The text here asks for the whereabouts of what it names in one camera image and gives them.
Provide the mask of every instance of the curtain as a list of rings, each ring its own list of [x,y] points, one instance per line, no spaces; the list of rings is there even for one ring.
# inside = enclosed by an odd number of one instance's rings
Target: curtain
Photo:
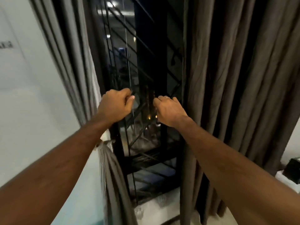
[[[31,0],[80,125],[96,113],[82,0]]]
[[[97,1],[31,0],[80,125],[97,112],[98,90],[104,94],[110,85]],[[111,128],[113,138],[116,128],[117,124]],[[137,225],[123,171],[112,147],[107,146],[111,142],[98,147],[99,191],[105,199],[103,223]]]
[[[193,120],[275,175],[300,116],[300,0],[185,0],[183,105]],[[182,225],[226,205],[186,147]]]

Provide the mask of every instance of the wall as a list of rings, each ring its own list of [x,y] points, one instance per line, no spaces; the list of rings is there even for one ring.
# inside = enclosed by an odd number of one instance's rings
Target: wall
[[[291,158],[300,157],[300,121],[298,120],[291,138],[285,148],[282,155],[281,162],[283,164],[288,164]]]
[[[28,0],[0,0],[0,186],[79,128]],[[103,218],[99,159],[91,154],[52,224]]]

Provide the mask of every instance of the tiled floor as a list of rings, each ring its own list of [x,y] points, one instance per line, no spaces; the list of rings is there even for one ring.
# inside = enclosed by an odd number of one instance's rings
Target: tiled floor
[[[172,225],[180,225],[179,221],[176,221],[172,223]],[[200,217],[197,211],[193,213],[192,219],[191,219],[191,225],[201,225],[200,223]],[[225,215],[220,218],[218,216],[209,217],[207,221],[207,225],[237,225],[233,215],[229,211],[229,209],[226,209]]]

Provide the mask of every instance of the person's left arm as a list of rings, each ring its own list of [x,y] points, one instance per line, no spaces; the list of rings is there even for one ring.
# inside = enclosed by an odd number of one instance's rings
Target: person's left arm
[[[0,188],[0,224],[50,224],[73,190],[101,135],[130,113],[130,90],[110,90],[97,114]]]

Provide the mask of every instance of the forearm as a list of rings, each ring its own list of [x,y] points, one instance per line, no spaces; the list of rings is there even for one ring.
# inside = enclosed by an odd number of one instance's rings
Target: forearm
[[[197,126],[189,117],[179,120],[176,128],[212,186],[235,217],[242,218],[241,223],[281,224],[288,218],[293,224],[295,218],[299,218],[295,215],[300,209],[299,196],[291,189]]]
[[[50,224],[110,123],[90,121],[0,188],[0,224]]]

